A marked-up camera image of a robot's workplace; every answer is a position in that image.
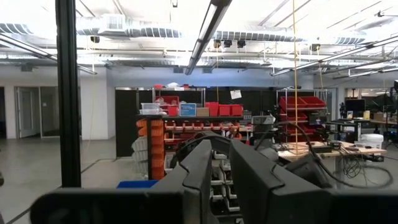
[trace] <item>ductwork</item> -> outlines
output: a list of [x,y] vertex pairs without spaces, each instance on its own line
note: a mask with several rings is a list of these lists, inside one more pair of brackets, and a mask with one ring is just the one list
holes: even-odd
[[[0,23],[0,33],[34,35],[34,29],[28,24]],[[172,24],[158,24],[153,22],[134,21],[119,14],[104,14],[101,17],[77,17],[76,32],[78,35],[97,35],[103,37],[190,37],[193,34],[183,32]],[[353,45],[365,41],[366,34],[350,32],[349,35],[337,36],[322,40],[320,37],[297,37],[297,42]],[[293,42],[294,34],[291,28],[246,26],[240,28],[219,27],[213,39],[217,40],[250,40],[271,42]]]

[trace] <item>concrete floor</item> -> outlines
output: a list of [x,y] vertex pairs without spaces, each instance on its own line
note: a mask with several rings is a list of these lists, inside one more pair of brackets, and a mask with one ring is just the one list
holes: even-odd
[[[0,140],[0,150],[0,171],[5,178],[4,186],[0,187],[0,211],[6,223],[29,223],[28,212],[18,220],[15,217],[26,211],[37,197],[61,185],[59,139]],[[388,147],[385,156],[398,159],[398,149]],[[89,167],[81,176],[83,187],[115,188],[121,180],[141,178],[139,174],[134,174],[130,159],[115,161],[115,157],[114,139],[90,143],[83,141],[81,169]],[[333,170],[332,161],[325,160],[325,164]],[[371,164],[389,169],[398,179],[398,161],[386,159],[383,163]],[[367,170],[366,176],[375,183],[386,179],[385,174],[376,170]],[[363,175],[346,178],[346,181],[365,184]],[[398,182],[394,181],[388,189],[398,189]]]

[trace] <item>ceiling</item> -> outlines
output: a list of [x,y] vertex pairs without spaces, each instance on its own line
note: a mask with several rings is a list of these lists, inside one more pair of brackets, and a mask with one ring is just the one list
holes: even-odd
[[[33,35],[9,34],[13,38],[56,54],[56,27],[54,0],[3,0],[0,7],[0,24],[27,24]],[[298,64],[305,64],[327,55],[338,54],[358,46],[336,44],[337,37],[364,38],[369,43],[398,35],[398,1],[396,0],[232,0],[218,30],[268,30],[293,35],[293,2],[295,4],[296,36],[304,41],[297,43]],[[86,35],[77,36],[79,61],[108,66],[130,65],[141,67],[186,66],[209,0],[76,0],[76,16],[101,19],[105,14],[124,14],[131,21],[145,21],[151,27],[172,26],[181,30],[181,38],[163,37],[100,37],[93,43]],[[378,17],[381,11],[384,16]],[[319,52],[310,50],[312,44],[321,43]],[[344,67],[374,62],[388,57],[389,62],[371,65],[395,67],[398,42],[361,52],[355,57],[335,60],[323,68]],[[199,66],[246,68],[289,68],[294,66],[294,43],[272,41],[246,41],[237,48],[236,41],[229,48],[213,47],[210,42]],[[34,63],[44,65],[43,59],[0,42],[0,63]]]

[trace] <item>black partition wall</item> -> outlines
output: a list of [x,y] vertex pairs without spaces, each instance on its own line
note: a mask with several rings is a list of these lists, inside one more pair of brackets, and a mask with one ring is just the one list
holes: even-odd
[[[231,99],[231,90],[241,90],[242,98]],[[162,91],[162,96],[179,96],[180,101],[201,103],[200,91]],[[152,90],[128,90],[117,88],[115,94],[116,113],[116,156],[131,156],[131,144],[138,138],[136,115],[139,114],[141,103],[152,103]],[[206,89],[206,102],[218,101],[221,104],[240,104],[252,115],[260,115],[262,111],[273,110],[276,104],[276,92],[268,88],[247,87],[211,87]]]

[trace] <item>gray floor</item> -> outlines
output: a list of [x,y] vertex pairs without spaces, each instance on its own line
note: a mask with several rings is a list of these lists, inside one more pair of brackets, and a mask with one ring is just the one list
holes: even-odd
[[[29,208],[37,197],[61,185],[59,138],[0,141],[0,211],[6,222]],[[83,141],[81,169],[102,159],[82,173],[86,188],[115,188],[121,180],[137,179],[131,161],[115,161],[115,140]],[[14,222],[29,223],[29,214]]]

